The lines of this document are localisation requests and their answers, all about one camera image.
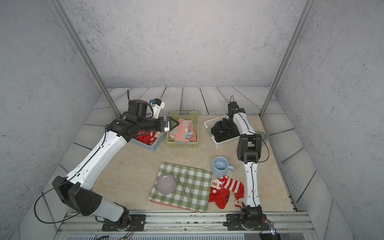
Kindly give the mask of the plain red sock front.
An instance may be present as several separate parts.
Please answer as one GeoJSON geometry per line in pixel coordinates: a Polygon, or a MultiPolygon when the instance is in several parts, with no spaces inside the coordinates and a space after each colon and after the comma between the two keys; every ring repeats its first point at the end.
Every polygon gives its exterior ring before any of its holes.
{"type": "Polygon", "coordinates": [[[219,209],[224,209],[229,201],[229,197],[229,190],[211,188],[209,202],[215,203],[219,209]]]}

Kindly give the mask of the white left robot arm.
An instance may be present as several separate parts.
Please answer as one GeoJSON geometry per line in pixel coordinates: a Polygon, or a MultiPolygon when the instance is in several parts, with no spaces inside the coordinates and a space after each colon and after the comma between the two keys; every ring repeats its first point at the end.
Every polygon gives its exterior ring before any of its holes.
{"type": "Polygon", "coordinates": [[[92,188],[113,156],[130,140],[144,133],[170,132],[179,125],[170,116],[160,116],[164,106],[160,99],[130,100],[128,110],[107,125],[103,137],[85,159],[65,177],[54,179],[53,188],[61,202],[83,216],[93,215],[127,226],[129,210],[105,200],[92,188]]]}

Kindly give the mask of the pink sock with blue text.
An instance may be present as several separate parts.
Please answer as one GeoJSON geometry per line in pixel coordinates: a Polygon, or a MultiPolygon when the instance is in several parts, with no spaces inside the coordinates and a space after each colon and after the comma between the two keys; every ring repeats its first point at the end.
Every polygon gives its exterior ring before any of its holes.
{"type": "Polygon", "coordinates": [[[196,142],[197,135],[192,120],[178,119],[179,125],[170,132],[173,142],[196,142]]]}

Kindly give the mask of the black sock with white label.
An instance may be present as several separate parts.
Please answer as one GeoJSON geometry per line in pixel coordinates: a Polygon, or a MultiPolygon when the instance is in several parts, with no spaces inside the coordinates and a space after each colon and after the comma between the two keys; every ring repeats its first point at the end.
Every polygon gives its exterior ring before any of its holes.
{"type": "Polygon", "coordinates": [[[211,134],[217,143],[221,143],[240,135],[238,128],[235,124],[231,125],[228,119],[223,118],[218,121],[212,128],[211,134]]]}

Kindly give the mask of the red white striped Santa sock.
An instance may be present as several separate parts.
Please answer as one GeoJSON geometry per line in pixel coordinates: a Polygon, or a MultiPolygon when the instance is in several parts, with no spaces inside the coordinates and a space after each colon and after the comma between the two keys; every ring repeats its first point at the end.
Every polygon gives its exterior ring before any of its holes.
{"type": "Polygon", "coordinates": [[[231,192],[234,192],[235,194],[244,194],[245,188],[244,185],[237,181],[234,180],[228,176],[223,176],[217,179],[213,179],[211,181],[211,190],[229,190],[231,192]]]}

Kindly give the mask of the red bear Christmas sock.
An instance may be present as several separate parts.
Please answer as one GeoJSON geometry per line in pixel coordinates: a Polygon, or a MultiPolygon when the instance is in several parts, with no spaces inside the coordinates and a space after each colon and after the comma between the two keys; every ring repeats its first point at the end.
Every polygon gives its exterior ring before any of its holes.
{"type": "Polygon", "coordinates": [[[155,141],[161,136],[162,132],[139,132],[135,140],[148,145],[152,146],[155,141]]]}

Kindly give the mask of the light blue ceramic mug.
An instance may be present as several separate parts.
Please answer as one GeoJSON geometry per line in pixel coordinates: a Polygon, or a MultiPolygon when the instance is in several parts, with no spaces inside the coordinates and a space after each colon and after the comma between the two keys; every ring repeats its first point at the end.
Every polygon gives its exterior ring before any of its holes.
{"type": "Polygon", "coordinates": [[[235,167],[231,166],[226,158],[216,157],[213,159],[211,172],[215,177],[221,178],[228,173],[234,173],[235,167]]]}

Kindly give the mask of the white plastic basket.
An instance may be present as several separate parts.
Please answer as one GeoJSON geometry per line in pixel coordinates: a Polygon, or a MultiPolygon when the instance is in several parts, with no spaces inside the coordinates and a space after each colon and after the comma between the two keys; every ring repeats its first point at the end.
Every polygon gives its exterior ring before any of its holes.
{"type": "Polygon", "coordinates": [[[239,141],[239,138],[241,135],[248,135],[248,136],[252,136],[254,133],[255,133],[255,130],[252,128],[252,126],[250,125],[249,121],[247,120],[247,116],[246,114],[244,113],[237,113],[235,114],[235,117],[234,117],[234,122],[236,124],[236,127],[238,128],[239,130],[239,133],[240,135],[236,138],[233,138],[233,139],[230,139],[230,140],[227,140],[227,141],[224,141],[224,142],[221,142],[221,143],[217,143],[213,137],[213,135],[211,134],[211,128],[220,120],[222,120],[223,118],[227,118],[228,116],[221,116],[221,117],[217,117],[217,118],[214,118],[214,119],[211,119],[211,120],[207,120],[204,122],[204,125],[206,127],[206,130],[215,146],[216,149],[219,149],[219,148],[223,148],[223,147],[226,147],[228,145],[231,145],[231,144],[236,144],[238,143],[239,141]]]}

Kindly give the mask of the metal base rail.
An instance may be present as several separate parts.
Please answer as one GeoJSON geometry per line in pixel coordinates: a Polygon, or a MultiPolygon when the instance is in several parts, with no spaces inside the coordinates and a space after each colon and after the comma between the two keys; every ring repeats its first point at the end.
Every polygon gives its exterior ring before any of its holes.
{"type": "Polygon", "coordinates": [[[305,212],[268,212],[244,224],[237,212],[131,211],[133,224],[119,230],[102,219],[68,214],[56,240],[316,240],[305,212]]]}

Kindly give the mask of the grey striped ceramic mug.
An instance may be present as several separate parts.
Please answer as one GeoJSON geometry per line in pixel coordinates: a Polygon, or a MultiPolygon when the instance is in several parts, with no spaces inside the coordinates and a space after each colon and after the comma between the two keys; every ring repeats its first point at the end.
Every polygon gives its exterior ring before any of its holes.
{"type": "Polygon", "coordinates": [[[268,136],[267,136],[267,134],[266,134],[266,133],[264,133],[264,132],[259,132],[259,134],[261,135],[261,137],[262,137],[262,140],[263,140],[264,142],[266,142],[266,141],[267,141],[267,139],[268,139],[268,136]]]}

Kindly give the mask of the red Santa sock front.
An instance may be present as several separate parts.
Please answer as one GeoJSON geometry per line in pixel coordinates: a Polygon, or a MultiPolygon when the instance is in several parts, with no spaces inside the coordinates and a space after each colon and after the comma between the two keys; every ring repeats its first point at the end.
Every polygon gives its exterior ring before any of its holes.
{"type": "Polygon", "coordinates": [[[243,208],[243,198],[240,198],[238,200],[235,200],[234,201],[234,205],[235,207],[239,208],[239,209],[242,209],[243,208]]]}

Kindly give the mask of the light green plastic basket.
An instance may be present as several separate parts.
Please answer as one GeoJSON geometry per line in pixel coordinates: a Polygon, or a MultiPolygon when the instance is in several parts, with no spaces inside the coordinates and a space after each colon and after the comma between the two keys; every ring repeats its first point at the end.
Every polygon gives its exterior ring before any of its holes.
{"type": "Polygon", "coordinates": [[[179,118],[185,120],[192,120],[195,126],[195,132],[197,135],[196,142],[173,142],[170,138],[170,132],[167,133],[166,142],[170,148],[196,148],[198,146],[199,134],[198,134],[198,112],[196,111],[173,111],[171,117],[178,121],[179,118]]]}

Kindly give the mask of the light blue plastic basket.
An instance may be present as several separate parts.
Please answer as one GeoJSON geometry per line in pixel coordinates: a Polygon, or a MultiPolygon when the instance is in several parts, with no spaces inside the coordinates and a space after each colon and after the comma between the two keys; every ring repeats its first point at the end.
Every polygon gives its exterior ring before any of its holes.
{"type": "Polygon", "coordinates": [[[137,140],[134,139],[131,139],[130,140],[130,143],[133,143],[135,145],[138,145],[140,147],[143,147],[151,152],[155,152],[156,149],[159,147],[159,145],[162,143],[162,141],[165,139],[166,137],[166,133],[165,132],[162,132],[161,136],[155,141],[155,143],[152,145],[152,146],[148,146],[148,145],[145,145],[137,140]]]}

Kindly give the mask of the green white checkered cloth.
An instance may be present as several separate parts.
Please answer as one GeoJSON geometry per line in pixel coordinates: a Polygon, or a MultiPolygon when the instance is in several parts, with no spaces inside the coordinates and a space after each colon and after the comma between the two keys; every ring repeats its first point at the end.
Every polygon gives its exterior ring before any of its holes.
{"type": "Polygon", "coordinates": [[[207,170],[162,162],[148,199],[158,204],[206,212],[212,179],[212,173],[207,170]],[[176,189],[168,195],[162,194],[157,188],[157,183],[165,174],[176,179],[176,189]]]}

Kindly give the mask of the lilac ceramic bowl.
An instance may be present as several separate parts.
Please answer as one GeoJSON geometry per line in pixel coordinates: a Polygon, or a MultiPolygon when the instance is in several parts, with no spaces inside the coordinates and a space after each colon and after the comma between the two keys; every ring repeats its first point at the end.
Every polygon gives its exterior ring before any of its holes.
{"type": "Polygon", "coordinates": [[[169,195],[177,188],[177,180],[171,174],[162,174],[158,177],[156,188],[162,195],[169,195]]]}

